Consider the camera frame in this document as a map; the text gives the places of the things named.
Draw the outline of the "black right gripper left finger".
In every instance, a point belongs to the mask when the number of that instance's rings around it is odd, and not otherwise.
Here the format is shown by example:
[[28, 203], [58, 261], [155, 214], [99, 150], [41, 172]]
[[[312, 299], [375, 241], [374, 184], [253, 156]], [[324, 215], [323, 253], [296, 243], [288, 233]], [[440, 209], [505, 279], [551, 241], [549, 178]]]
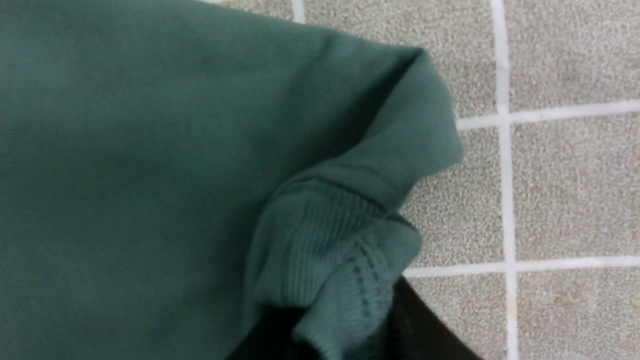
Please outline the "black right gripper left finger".
[[229, 360], [319, 360], [293, 331], [305, 314], [303, 309], [270, 307], [227, 357]]

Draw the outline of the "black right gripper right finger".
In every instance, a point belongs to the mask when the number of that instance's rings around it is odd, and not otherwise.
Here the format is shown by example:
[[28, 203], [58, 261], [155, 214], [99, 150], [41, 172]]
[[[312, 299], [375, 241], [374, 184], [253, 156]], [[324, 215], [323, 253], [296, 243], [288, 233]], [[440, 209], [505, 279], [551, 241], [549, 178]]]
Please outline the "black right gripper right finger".
[[385, 322], [387, 360], [480, 360], [423, 302], [407, 278], [393, 287]]

